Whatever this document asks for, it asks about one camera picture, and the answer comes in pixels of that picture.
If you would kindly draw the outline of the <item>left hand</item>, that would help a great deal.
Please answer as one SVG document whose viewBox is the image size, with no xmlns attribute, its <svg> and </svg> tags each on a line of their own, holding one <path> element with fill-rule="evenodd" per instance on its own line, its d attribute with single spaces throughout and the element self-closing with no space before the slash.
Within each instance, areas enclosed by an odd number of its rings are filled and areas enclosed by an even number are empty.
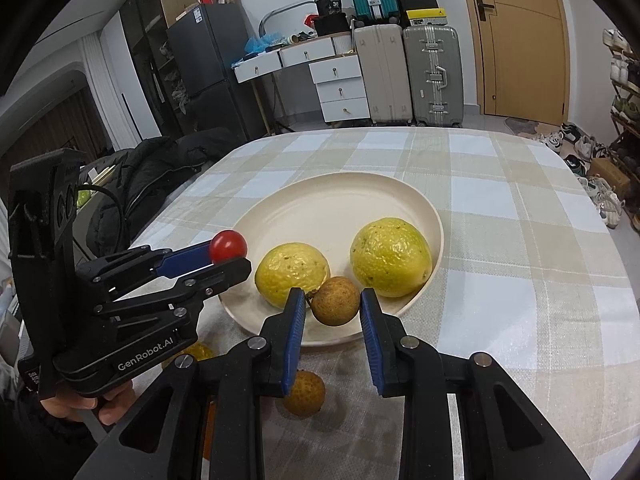
<svg viewBox="0 0 640 480">
<path fill-rule="evenodd" d="M 105 404 L 98 411 L 98 419 L 104 426 L 112 426 L 122 419 L 137 400 L 132 382 L 125 382 L 115 389 L 104 393 Z M 80 413 L 92 412 L 98 407 L 97 398 L 85 398 L 72 389 L 61 386 L 55 395 L 40 401 L 42 407 L 56 418 L 65 418 L 80 422 Z"/>
</svg>

